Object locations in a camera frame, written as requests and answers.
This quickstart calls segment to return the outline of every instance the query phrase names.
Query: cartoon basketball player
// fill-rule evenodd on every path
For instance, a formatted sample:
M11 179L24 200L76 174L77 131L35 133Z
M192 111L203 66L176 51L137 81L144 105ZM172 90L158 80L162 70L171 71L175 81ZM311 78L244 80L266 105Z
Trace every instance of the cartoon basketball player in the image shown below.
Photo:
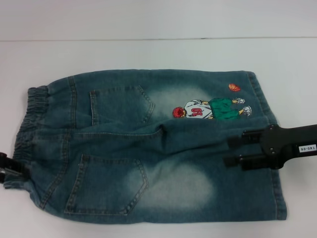
M242 98L215 98L207 101L192 100L184 108L178 107L173 110L175 118L205 118L205 119L237 119L244 114L247 117L251 115L251 107L246 106L242 110L231 109L231 104L244 104Z

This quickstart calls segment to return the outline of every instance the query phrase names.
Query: white surface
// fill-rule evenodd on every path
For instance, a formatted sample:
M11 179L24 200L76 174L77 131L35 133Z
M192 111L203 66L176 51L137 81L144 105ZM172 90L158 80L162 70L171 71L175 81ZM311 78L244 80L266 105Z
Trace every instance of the white surface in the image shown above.
M13 154L29 87L104 69L250 70L257 74L283 127L317 123L317 39L0 43L0 151ZM0 188L0 227L6 238L314 238L317 158L294 159L280 170L288 206L285 222L182 225L92 225L36 208L24 191Z
M0 40L317 36L316 0L0 0Z

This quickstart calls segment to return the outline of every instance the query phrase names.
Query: jeans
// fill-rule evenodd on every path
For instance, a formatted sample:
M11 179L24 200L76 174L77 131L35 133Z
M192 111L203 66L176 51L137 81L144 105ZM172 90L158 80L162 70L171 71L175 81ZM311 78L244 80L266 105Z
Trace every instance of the jeans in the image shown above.
M28 97L13 158L30 178L4 186L48 213L99 224L286 219L278 170L222 161L227 137L276 123L252 72L107 70Z

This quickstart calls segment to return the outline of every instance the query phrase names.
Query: basketball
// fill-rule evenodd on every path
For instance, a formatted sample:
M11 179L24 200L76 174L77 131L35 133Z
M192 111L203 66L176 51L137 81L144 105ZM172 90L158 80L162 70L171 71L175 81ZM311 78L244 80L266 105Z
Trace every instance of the basketball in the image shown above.
M241 90L241 88L234 83L229 84L229 89L233 92L239 92Z

